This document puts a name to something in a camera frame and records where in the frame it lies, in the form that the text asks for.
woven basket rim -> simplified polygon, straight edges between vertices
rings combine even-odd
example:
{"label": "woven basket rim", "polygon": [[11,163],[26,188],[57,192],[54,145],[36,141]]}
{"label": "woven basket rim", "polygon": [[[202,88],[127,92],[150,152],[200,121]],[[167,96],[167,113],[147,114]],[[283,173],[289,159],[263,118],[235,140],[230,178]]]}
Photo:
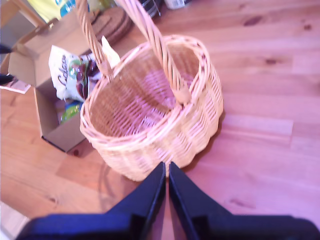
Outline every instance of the woven basket rim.
{"label": "woven basket rim", "polygon": [[[179,124],[181,118],[184,115],[188,114],[188,110],[191,109],[191,106],[196,104],[196,102],[194,101],[198,99],[198,96],[201,93],[200,90],[203,89],[206,83],[206,79],[208,78],[208,74],[210,72],[210,55],[204,44],[194,37],[173,34],[164,36],[163,38],[165,39],[168,45],[184,45],[185,47],[193,50],[194,55],[199,60],[199,71],[201,71],[202,74],[199,74],[198,71],[198,73],[194,76],[192,80],[191,86],[189,88],[191,89],[191,101],[188,104],[185,104],[184,107],[182,107],[179,104],[176,104],[175,107],[154,126],[147,128],[137,134],[120,137],[106,136],[103,133],[96,130],[92,123],[90,123],[92,126],[89,126],[84,117],[84,112],[89,111],[89,109],[86,108],[88,105],[83,104],[80,112],[80,131],[82,132],[82,134],[86,136],[87,139],[89,139],[91,143],[94,142],[95,145],[103,145],[104,148],[108,148],[109,150],[113,151],[120,150],[123,148],[130,148],[131,150],[140,149],[141,147],[150,144],[150,139],[153,139],[152,142],[156,141],[159,137],[164,135],[164,132],[169,132],[176,124]],[[121,70],[126,66],[126,64],[130,63],[131,61],[134,61],[140,53],[149,50],[150,48],[150,43],[144,42],[128,51],[120,59],[120,62],[114,67],[113,79],[116,78],[116,76],[121,72]],[[92,93],[86,99],[85,102],[88,102],[93,96],[98,95],[100,93],[100,90],[103,89],[106,84],[108,84],[102,82],[102,80],[99,81],[99,83],[94,87]],[[161,128],[162,125],[169,125],[169,127],[167,127],[165,131],[163,131],[163,128]]]}

snack bag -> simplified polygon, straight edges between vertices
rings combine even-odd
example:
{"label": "snack bag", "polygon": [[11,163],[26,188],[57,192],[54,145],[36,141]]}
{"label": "snack bag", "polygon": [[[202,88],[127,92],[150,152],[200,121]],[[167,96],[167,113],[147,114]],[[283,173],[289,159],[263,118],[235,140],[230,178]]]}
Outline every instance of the snack bag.
{"label": "snack bag", "polygon": [[92,53],[77,56],[54,45],[49,56],[49,69],[56,96],[61,100],[84,102],[101,78]]}

round cork coaster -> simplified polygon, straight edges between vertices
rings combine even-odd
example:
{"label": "round cork coaster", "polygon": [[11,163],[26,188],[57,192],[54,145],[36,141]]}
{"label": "round cork coaster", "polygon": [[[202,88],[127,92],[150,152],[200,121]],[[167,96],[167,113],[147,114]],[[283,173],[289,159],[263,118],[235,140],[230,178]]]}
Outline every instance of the round cork coaster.
{"label": "round cork coaster", "polygon": [[101,38],[104,36],[109,44],[122,38],[132,25],[132,20],[121,7],[97,12],[90,20],[98,41],[101,42]]}

box flap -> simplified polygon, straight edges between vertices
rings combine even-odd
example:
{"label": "box flap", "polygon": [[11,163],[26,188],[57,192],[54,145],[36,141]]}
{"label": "box flap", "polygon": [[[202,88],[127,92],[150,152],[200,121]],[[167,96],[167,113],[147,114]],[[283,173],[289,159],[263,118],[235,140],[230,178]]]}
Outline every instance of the box flap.
{"label": "box flap", "polygon": [[81,55],[89,50],[75,11],[68,13],[55,23],[47,34],[37,35],[25,46],[35,52],[34,75],[36,87],[51,78],[49,56],[52,45],[60,47],[71,54]]}
{"label": "box flap", "polygon": [[26,84],[36,85],[34,61],[27,56],[17,52],[10,53],[8,73]]}
{"label": "box flap", "polygon": [[72,149],[85,139],[80,132],[80,113],[43,135],[43,138],[65,152]]}

open cardboard box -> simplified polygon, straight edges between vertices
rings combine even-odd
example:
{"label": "open cardboard box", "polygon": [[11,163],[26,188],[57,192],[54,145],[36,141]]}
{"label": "open cardboard box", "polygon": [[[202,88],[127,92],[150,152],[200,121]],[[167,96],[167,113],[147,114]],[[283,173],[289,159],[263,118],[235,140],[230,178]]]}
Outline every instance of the open cardboard box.
{"label": "open cardboard box", "polygon": [[59,124],[56,104],[61,100],[56,96],[48,64],[52,45],[75,55],[88,53],[89,45],[75,11],[55,23],[46,33],[39,34],[25,43],[23,51],[11,53],[8,72],[34,86],[41,137],[58,149],[68,152],[85,137],[79,129],[79,113]]}

